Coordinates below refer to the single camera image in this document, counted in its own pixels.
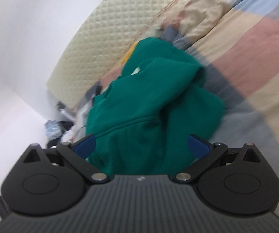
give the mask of cream quilted bedding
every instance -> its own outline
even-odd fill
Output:
[[[85,92],[115,67],[130,46],[155,35],[158,24],[189,0],[104,0],[62,54],[47,88],[75,109]]]

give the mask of green sweatshirt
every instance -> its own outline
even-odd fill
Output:
[[[96,136],[96,149],[88,162],[109,176],[173,176],[189,166],[189,134],[209,139],[224,113],[204,81],[204,68],[184,51],[140,41],[122,75],[95,97],[86,133]]]

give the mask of gray ribbed panel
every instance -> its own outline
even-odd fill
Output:
[[[279,233],[279,218],[229,217],[205,206],[191,186],[167,176],[116,176],[90,188],[83,200],[59,215],[12,214],[0,233]]]

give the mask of white floor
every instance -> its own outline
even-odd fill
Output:
[[[0,0],[0,184],[30,143],[59,119],[45,82],[102,0]]]

